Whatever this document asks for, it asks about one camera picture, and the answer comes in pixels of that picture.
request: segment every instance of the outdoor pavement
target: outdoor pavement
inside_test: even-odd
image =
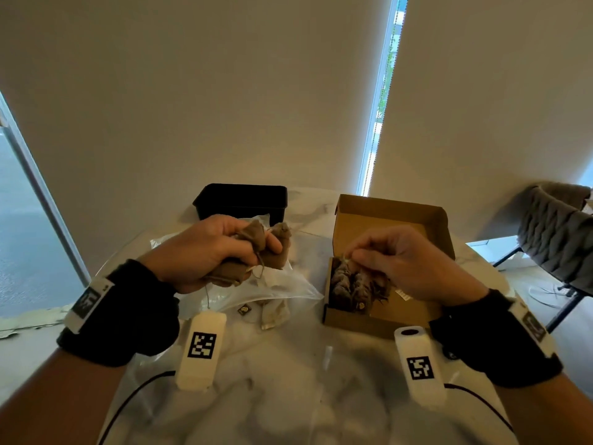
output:
[[[81,292],[82,283],[0,132],[0,317],[64,306]]]

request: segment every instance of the black wrist strap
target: black wrist strap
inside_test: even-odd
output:
[[[108,367],[125,366],[136,353],[154,356],[179,334],[175,289],[138,261],[128,260],[107,279],[115,285],[78,334],[63,329],[57,344],[78,357]]]
[[[523,388],[562,372],[556,354],[547,358],[509,312],[512,302],[499,291],[473,303],[443,308],[430,322],[434,338],[468,367],[484,372],[493,384]]]

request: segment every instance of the hand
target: hand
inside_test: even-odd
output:
[[[138,261],[159,280],[174,286],[180,294],[204,287],[204,279],[227,257],[236,257],[248,266],[259,264],[251,243],[229,237],[248,226],[245,220],[227,215],[213,215],[163,242]],[[266,246],[282,252],[280,241],[266,232]]]
[[[345,257],[384,273],[415,299],[455,306],[488,293],[484,284],[407,225],[365,232],[346,248]]]

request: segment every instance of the cardboard flap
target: cardboard flap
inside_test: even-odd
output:
[[[412,226],[455,259],[447,213],[443,208],[347,194],[340,195],[336,206],[334,256],[341,256],[346,247],[368,229],[394,225]]]

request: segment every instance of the white wall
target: white wall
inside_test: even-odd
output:
[[[409,0],[370,195],[516,234],[514,196],[593,157],[593,0]]]
[[[91,273],[211,182],[356,188],[391,0],[1,0],[0,91]]]

